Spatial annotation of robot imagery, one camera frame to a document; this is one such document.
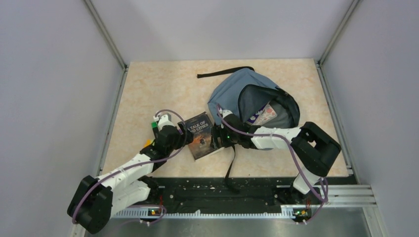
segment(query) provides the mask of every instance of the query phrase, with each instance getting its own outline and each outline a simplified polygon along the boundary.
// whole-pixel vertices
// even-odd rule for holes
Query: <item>gray bag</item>
[[[198,78],[233,73],[212,93],[208,108],[215,124],[220,125],[217,104],[231,110],[242,122],[247,121],[266,104],[270,104],[277,117],[265,123],[265,127],[291,128],[298,126],[300,110],[294,98],[269,78],[256,73],[252,67],[238,67],[210,74],[198,74]]]

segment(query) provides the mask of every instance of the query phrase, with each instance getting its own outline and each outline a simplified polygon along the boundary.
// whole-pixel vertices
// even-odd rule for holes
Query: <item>yellow object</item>
[[[150,139],[147,139],[147,142],[145,143],[144,147],[150,145],[152,143],[152,141]]]

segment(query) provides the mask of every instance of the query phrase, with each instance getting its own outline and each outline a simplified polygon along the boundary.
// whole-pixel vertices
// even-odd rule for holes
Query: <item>metal frame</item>
[[[341,33],[343,32],[345,26],[347,25],[350,17],[353,15],[353,12],[356,10],[356,8],[359,6],[359,3],[362,0],[353,0],[351,3],[349,9],[347,10],[345,16],[343,17],[342,21],[340,22],[338,28],[336,29],[333,37],[331,38],[329,44],[327,45],[324,53],[322,54],[321,58],[318,61],[315,61],[317,72],[319,74],[320,82],[323,87],[323,91],[326,97],[326,101],[328,103],[332,120],[335,125],[336,133],[338,136],[339,141],[342,144],[342,153],[344,155],[347,168],[349,171],[349,174],[354,174],[356,176],[357,170],[356,166],[352,161],[352,153],[348,146],[347,139],[345,136],[345,131],[342,126],[342,122],[339,116],[339,112],[337,109],[337,106],[335,104],[335,101],[333,99],[332,92],[330,90],[330,86],[327,80],[326,75],[323,71],[323,65],[327,61],[329,54],[331,53],[336,41],[341,37]],[[93,3],[91,0],[83,0],[86,8],[88,9],[89,13],[92,16],[93,21],[95,22],[99,32],[103,36],[105,42],[107,43],[109,49],[111,50],[113,56],[116,58],[117,62],[123,69],[123,76],[121,79],[121,84],[118,90],[118,94],[115,99],[114,108],[112,111],[112,116],[110,119],[108,132],[105,138],[104,146],[102,149],[102,152],[100,154],[100,162],[98,166],[97,174],[101,173],[102,167],[104,165],[105,157],[107,155],[107,150],[109,147],[110,138],[112,135],[112,130],[114,127],[116,115],[118,112],[119,103],[121,100],[122,92],[124,89],[125,80],[127,77],[128,72],[128,66],[124,62],[121,54],[119,53],[114,41],[112,40],[109,32],[107,31],[103,21],[101,20],[98,12],[96,11]],[[329,192],[329,199],[330,203],[325,205],[325,208],[348,208],[348,207],[362,207],[364,210],[364,214],[366,216],[367,224],[370,229],[370,233],[373,237],[382,237],[382,236],[388,236],[386,229],[384,227],[384,223],[381,219],[379,210],[377,208],[377,203],[374,198],[374,194],[371,190],[371,187],[369,185],[330,185],[329,186],[330,192]],[[278,215],[271,215],[270,218],[284,218],[289,214],[289,208],[301,208],[299,205],[284,205],[284,213],[278,213]],[[140,210],[130,210],[127,209],[126,211],[122,211],[119,213],[116,217],[122,218],[122,217],[130,217],[130,218],[139,218],[144,215],[144,212],[141,212]],[[206,214],[201,213],[194,213],[191,215],[185,215],[185,216],[179,216],[179,215],[168,215],[168,218],[221,218],[221,215],[211,215],[207,216]],[[228,218],[254,218],[254,216],[232,216]],[[77,236],[83,236],[85,232],[84,228],[81,228],[79,225],[74,225],[73,229],[71,231],[72,237]]]

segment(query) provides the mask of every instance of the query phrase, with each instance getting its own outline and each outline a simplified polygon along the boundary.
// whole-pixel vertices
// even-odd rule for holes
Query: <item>black strap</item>
[[[225,186],[227,186],[228,190],[230,190],[231,192],[233,192],[235,194],[238,194],[240,192],[240,190],[234,188],[228,182],[229,181],[228,176],[230,176],[231,167],[233,166],[234,159],[236,158],[236,148],[234,146],[232,146],[232,148],[233,148],[233,151],[234,151],[234,157],[233,157],[233,160],[231,161],[230,167],[228,168],[227,174],[225,175],[224,182],[225,182]]]
[[[218,72],[215,72],[215,73],[197,74],[197,78],[208,78],[208,77],[214,77],[214,76],[219,76],[219,75],[224,75],[224,74],[235,73],[238,70],[243,69],[243,68],[248,68],[248,69],[254,71],[254,68],[249,67],[249,66],[245,66],[245,67],[230,68],[230,69],[218,71]]]

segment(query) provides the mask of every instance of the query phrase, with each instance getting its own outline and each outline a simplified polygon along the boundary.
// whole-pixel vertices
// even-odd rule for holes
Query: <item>backpack strap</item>
[[[222,71],[218,71],[214,73],[197,74],[197,78],[208,78],[208,77],[214,77],[214,76],[219,76],[219,75],[224,75],[224,74],[235,73],[238,70],[243,69],[243,68],[247,68],[254,71],[254,68],[245,66],[245,67],[230,68],[230,69],[226,69],[226,70],[222,70]]]

